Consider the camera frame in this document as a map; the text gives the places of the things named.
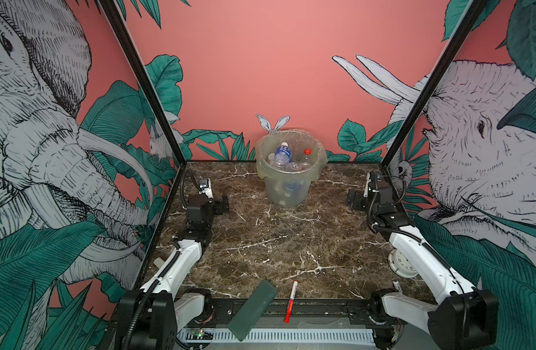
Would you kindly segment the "clear bottle yellow white label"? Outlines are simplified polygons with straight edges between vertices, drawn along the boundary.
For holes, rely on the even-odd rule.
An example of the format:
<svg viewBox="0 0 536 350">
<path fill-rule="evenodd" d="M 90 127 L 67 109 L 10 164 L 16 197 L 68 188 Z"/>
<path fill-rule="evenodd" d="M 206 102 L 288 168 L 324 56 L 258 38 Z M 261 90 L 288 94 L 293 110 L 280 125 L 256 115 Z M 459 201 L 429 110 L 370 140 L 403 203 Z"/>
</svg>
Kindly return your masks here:
<svg viewBox="0 0 536 350">
<path fill-rule="evenodd" d="M 270 153 L 267 159 L 269 161 L 269 165 L 271 165 L 272 167 L 277 166 L 277 164 L 275 163 L 275 153 Z"/>
</svg>

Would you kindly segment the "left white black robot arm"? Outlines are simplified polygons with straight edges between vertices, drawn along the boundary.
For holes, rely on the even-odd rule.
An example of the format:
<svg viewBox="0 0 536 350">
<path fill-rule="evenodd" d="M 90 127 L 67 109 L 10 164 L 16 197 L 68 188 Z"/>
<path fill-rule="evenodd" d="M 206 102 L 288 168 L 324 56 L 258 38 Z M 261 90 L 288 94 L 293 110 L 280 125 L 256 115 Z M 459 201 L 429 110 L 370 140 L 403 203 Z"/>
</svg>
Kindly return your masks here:
<svg viewBox="0 0 536 350">
<path fill-rule="evenodd" d="M 210 318 L 211 293 L 195 289 L 177 298 L 192 267 L 212 241 L 213 219 L 230 211 L 229 198 L 201 193 L 186 203 L 186 219 L 166 262 L 142 287 L 125 293 L 118 305 L 115 349 L 174 349 L 179 332 L 198 316 Z"/>
</svg>

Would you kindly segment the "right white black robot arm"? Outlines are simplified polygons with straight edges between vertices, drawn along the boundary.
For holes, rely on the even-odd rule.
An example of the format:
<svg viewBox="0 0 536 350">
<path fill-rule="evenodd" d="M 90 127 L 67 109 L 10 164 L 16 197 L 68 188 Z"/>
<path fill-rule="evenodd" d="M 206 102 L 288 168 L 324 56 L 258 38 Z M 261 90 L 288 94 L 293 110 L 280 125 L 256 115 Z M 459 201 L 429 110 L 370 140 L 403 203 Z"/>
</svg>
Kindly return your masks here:
<svg viewBox="0 0 536 350">
<path fill-rule="evenodd" d="M 498 299 L 456 271 L 398 208 L 390 177 L 381 171 L 367 175 L 364 190 L 350 190 L 346 204 L 367 216 L 367 226 L 392 247 L 390 268 L 404 278 L 421 277 L 434 303 L 414 299 L 394 289 L 377 290 L 369 302 L 375 323 L 404 321 L 428 333 L 440 349 L 480 349 L 495 344 Z"/>
</svg>

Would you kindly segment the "Pocari Sweat blue label bottle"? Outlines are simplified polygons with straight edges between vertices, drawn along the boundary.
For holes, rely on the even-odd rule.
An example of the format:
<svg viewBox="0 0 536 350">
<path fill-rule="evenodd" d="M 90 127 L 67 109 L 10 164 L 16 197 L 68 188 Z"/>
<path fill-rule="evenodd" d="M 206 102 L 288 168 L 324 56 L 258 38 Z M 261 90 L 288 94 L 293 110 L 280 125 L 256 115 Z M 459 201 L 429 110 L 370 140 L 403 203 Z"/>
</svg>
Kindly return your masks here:
<svg viewBox="0 0 536 350">
<path fill-rule="evenodd" d="M 309 167 L 303 167 L 300 165 L 300 162 L 290 162 L 288 164 L 285 165 L 285 170 L 287 172 L 301 172 L 301 171 L 304 171 L 305 169 L 308 169 Z"/>
</svg>

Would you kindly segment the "clear bottle red label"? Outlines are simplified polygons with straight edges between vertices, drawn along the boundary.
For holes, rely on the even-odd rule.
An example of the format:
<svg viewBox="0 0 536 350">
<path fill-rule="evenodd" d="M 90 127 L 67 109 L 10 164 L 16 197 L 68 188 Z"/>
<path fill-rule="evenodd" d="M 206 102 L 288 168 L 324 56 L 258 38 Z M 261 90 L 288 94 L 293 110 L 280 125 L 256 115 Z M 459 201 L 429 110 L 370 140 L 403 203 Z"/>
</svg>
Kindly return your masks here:
<svg viewBox="0 0 536 350">
<path fill-rule="evenodd" d="M 312 165 L 311 157 L 312 157 L 312 150 L 310 148 L 306 148 L 301 157 L 300 165 L 303 167 L 310 167 Z"/>
</svg>

